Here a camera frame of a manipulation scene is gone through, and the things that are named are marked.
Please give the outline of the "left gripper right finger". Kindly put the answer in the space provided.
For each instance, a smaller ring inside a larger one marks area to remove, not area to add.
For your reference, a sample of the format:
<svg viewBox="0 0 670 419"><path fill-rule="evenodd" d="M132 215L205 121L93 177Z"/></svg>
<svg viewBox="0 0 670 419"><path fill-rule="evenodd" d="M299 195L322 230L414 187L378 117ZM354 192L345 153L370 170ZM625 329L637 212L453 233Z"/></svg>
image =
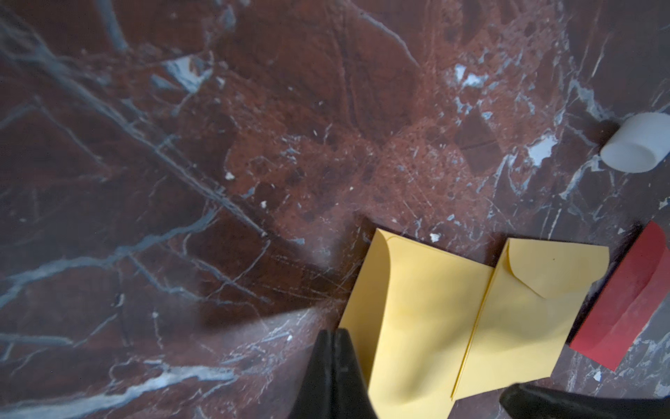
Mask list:
<svg viewBox="0 0 670 419"><path fill-rule="evenodd" d="M345 329L336 330L336 417L377 419L351 336Z"/></svg>

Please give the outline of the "red envelope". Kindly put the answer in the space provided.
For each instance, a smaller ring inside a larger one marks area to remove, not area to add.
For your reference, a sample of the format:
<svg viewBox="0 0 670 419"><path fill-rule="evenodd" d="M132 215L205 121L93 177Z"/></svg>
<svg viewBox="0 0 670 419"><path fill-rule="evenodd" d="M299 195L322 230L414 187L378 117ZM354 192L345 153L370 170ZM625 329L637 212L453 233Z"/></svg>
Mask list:
<svg viewBox="0 0 670 419"><path fill-rule="evenodd" d="M650 222L605 283L569 348L616 370L668 293L666 234Z"/></svg>

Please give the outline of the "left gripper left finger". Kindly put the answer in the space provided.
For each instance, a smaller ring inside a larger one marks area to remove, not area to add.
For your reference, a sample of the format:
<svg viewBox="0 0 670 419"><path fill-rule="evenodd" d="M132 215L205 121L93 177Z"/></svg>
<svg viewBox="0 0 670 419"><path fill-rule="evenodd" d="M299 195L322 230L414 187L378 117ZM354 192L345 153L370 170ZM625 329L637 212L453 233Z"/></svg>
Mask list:
<svg viewBox="0 0 670 419"><path fill-rule="evenodd" d="M335 418L335 333L322 330L313 346L305 377L289 419Z"/></svg>

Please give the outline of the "white glue stick cap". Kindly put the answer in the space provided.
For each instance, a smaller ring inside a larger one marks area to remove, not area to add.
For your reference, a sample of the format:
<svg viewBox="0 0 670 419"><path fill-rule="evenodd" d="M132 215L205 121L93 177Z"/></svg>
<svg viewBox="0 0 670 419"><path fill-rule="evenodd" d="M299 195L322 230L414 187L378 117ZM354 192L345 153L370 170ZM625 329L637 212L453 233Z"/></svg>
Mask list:
<svg viewBox="0 0 670 419"><path fill-rule="evenodd" d="M645 173L669 154L669 115L640 113L626 120L600 151L602 161L624 173Z"/></svg>

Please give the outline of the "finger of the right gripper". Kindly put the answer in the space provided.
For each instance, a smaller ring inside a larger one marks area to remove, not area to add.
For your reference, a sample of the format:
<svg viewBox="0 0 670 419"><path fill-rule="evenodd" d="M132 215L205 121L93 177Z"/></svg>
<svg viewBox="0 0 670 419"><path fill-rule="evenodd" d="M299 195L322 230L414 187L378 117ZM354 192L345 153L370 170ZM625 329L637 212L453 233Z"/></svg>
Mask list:
<svg viewBox="0 0 670 419"><path fill-rule="evenodd" d="M513 384L499 398L511 418L668 418L669 397L616 399L583 396L530 384Z"/></svg>

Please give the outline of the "yellow envelope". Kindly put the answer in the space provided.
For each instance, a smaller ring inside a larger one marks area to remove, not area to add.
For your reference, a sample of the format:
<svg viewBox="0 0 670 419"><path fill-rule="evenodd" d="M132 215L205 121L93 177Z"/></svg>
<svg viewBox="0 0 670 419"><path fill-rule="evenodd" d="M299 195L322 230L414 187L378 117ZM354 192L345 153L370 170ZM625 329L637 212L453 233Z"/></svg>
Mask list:
<svg viewBox="0 0 670 419"><path fill-rule="evenodd" d="M508 239L483 296L453 399L549 377L591 285L605 276L609 263L603 245Z"/></svg>
<svg viewBox="0 0 670 419"><path fill-rule="evenodd" d="M340 327L379 418L446 418L493 270L376 230Z"/></svg>

